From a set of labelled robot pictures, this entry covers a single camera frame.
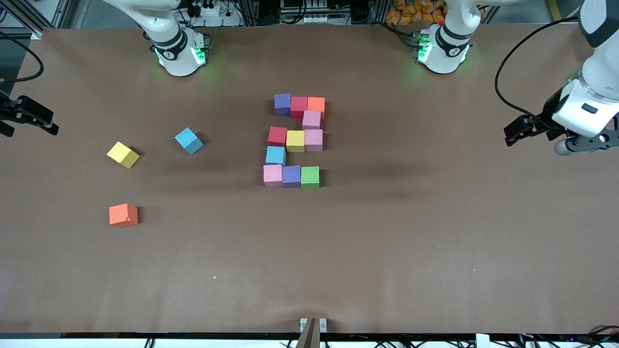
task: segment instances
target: cube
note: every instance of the cube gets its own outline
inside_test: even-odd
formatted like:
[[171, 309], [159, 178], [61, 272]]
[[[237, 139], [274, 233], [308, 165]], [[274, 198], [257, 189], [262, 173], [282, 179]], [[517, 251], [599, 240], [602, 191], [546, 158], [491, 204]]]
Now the cube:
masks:
[[305, 151], [322, 151], [322, 129], [308, 129], [305, 131]]
[[140, 155], [123, 145], [121, 142], [117, 142], [110, 149], [110, 151], [108, 151], [108, 156], [125, 166], [127, 169], [131, 168], [137, 159], [140, 158]]
[[286, 149], [288, 152], [305, 152], [305, 131], [288, 131]]
[[267, 146], [266, 164], [286, 165], [286, 149], [283, 146]]
[[277, 116], [290, 116], [292, 99], [290, 93], [275, 94], [275, 114]]
[[137, 220], [137, 208], [129, 203], [110, 207], [110, 225], [119, 228], [135, 226]]
[[269, 128], [269, 145], [271, 146], [286, 146], [286, 127], [271, 127]]
[[301, 168], [301, 188], [320, 188], [320, 168]]
[[308, 108], [309, 111], [320, 111], [320, 118], [324, 120], [324, 106], [326, 101], [322, 97], [308, 97]]
[[285, 188], [301, 187], [300, 165], [291, 165], [282, 168], [282, 185]]
[[278, 187], [282, 185], [282, 165], [267, 164], [262, 167], [262, 177], [264, 178], [264, 186]]
[[303, 130], [306, 129], [320, 129], [320, 111], [306, 110], [303, 113]]
[[308, 97], [292, 97], [290, 102], [290, 117], [300, 120], [308, 109]]
[[190, 155], [193, 155], [202, 146], [204, 146], [200, 139], [198, 139], [197, 135], [195, 135], [189, 127], [183, 129], [174, 137], [174, 139], [176, 139], [176, 141], [178, 141], [178, 143], [181, 144], [185, 151], [189, 152]]

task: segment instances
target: tabletop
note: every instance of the tabletop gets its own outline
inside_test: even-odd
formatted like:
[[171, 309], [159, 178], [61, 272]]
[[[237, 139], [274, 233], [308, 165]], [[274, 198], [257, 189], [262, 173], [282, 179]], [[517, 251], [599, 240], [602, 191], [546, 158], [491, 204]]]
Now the tabletop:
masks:
[[[513, 147], [493, 90], [537, 26], [483, 25], [453, 74], [363, 25], [225, 28], [176, 78], [139, 30], [46, 30], [18, 84], [57, 136], [0, 139], [0, 331], [586, 333], [619, 312], [619, 152]], [[506, 98], [538, 112], [591, 54], [577, 25], [513, 56]], [[21, 75], [36, 70], [27, 57]], [[266, 188], [273, 94], [327, 99], [322, 187]], [[190, 127], [206, 146], [187, 154]], [[140, 159], [106, 156], [117, 142]], [[108, 225], [108, 208], [141, 222]]]

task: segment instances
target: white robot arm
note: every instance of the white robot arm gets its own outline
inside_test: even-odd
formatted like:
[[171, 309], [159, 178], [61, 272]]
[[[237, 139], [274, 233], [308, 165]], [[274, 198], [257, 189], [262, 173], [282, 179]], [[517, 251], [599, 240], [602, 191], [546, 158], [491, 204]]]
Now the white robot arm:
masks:
[[585, 0], [579, 24], [594, 48], [544, 105], [539, 115], [523, 115], [505, 127], [513, 145], [525, 137], [546, 133], [559, 155], [574, 155], [619, 147], [619, 1]]
[[104, 0], [130, 16], [155, 46], [161, 64], [171, 75], [187, 76], [206, 64], [204, 34], [181, 28], [171, 10], [181, 0]]
[[454, 72], [466, 59], [470, 39], [482, 21], [479, 5], [500, 6], [517, 0], [445, 0], [448, 12], [444, 23], [433, 24], [421, 31], [423, 48], [416, 52], [417, 61], [438, 74]]

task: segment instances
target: blue cube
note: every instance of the blue cube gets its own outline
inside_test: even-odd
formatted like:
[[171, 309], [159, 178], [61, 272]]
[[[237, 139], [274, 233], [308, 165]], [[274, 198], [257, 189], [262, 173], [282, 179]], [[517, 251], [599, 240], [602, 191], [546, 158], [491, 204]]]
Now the blue cube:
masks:
[[267, 146], [267, 164], [286, 165], [286, 149], [283, 146]]
[[290, 117], [290, 105], [292, 98], [290, 93], [275, 94], [275, 114], [277, 116]]
[[291, 165], [282, 168], [282, 184], [285, 188], [301, 187], [301, 166]]
[[182, 132], [178, 133], [174, 139], [178, 141], [179, 144], [187, 151], [190, 155], [193, 155], [196, 151], [198, 151], [204, 144], [197, 138], [189, 127], [183, 129]]

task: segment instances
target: orange foam piece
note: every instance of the orange foam piece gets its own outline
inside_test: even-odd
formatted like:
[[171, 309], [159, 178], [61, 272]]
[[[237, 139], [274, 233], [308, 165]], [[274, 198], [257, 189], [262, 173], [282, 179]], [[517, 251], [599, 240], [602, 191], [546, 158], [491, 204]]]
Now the orange foam piece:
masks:
[[110, 225], [119, 228], [135, 226], [137, 221], [137, 208], [129, 203], [110, 207]]
[[322, 97], [308, 97], [308, 110], [320, 111], [320, 119], [324, 120], [325, 99]]

